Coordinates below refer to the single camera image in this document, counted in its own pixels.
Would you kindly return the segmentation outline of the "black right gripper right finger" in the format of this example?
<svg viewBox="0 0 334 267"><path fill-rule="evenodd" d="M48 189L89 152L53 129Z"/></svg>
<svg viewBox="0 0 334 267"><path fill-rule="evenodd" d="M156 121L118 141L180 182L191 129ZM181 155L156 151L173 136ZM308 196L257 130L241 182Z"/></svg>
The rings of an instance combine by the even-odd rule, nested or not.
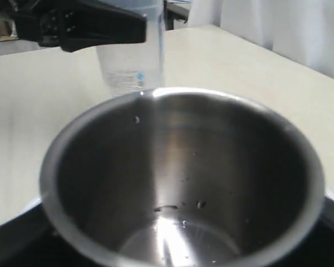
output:
<svg viewBox="0 0 334 267"><path fill-rule="evenodd" d="M334 266L334 201L328 197L313 238L311 265Z"/></svg>

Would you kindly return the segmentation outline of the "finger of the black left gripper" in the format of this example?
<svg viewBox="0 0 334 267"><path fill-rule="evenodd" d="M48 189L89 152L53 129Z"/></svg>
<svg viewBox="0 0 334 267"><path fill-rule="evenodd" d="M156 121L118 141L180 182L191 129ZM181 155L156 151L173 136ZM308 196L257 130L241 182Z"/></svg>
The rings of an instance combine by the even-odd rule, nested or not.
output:
<svg viewBox="0 0 334 267"><path fill-rule="evenodd" d="M20 39L75 52L100 45L144 43L147 19L102 1L13 1Z"/></svg>

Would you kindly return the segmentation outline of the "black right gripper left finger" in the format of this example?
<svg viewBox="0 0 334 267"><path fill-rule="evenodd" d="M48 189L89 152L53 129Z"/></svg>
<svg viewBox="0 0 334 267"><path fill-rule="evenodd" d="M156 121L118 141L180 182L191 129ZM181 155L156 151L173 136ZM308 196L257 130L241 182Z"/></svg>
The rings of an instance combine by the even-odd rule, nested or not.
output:
<svg viewBox="0 0 334 267"><path fill-rule="evenodd" d="M0 264L20 253L51 229L40 203L0 225Z"/></svg>

